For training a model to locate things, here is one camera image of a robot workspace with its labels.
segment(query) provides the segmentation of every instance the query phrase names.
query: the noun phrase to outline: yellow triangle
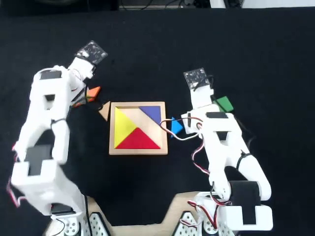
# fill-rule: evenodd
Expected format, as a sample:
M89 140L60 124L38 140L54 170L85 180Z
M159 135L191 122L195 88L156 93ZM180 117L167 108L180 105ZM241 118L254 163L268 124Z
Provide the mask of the yellow triangle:
M137 126L117 107L115 107L115 140L116 148Z

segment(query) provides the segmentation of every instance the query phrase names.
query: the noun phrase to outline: red triangle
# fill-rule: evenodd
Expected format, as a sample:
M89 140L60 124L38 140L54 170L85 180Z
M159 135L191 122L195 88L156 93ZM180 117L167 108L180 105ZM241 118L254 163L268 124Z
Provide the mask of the red triangle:
M116 147L116 149L160 149L160 147L141 129L136 128Z

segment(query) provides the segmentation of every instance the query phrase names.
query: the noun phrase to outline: blue tangram piece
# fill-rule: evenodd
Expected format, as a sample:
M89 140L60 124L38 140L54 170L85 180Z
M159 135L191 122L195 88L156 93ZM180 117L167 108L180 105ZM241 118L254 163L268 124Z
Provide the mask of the blue tangram piece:
M172 131L174 134L178 134L182 129L183 129L183 126L182 126L177 120L175 120L174 117L172 117L172 127L171 127L171 131Z

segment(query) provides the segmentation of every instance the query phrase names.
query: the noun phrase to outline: orange tangram piece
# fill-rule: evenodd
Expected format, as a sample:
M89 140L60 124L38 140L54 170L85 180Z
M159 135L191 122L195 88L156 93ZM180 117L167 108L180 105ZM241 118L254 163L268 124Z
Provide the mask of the orange tangram piece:
M89 91L87 91L87 97L91 97L88 99L89 102L92 102L95 100L96 96L98 95L100 91L100 87L96 87L93 89L90 89Z

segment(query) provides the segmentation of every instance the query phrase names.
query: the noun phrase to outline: wooden frame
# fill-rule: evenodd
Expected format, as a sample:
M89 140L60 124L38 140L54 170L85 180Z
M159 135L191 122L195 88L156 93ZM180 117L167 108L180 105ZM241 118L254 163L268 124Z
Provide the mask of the wooden frame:
M115 108L138 108L140 106L160 106L161 120L165 119L165 102L112 102L110 113L109 154L110 155L167 155L167 133L161 130L161 149L115 149Z

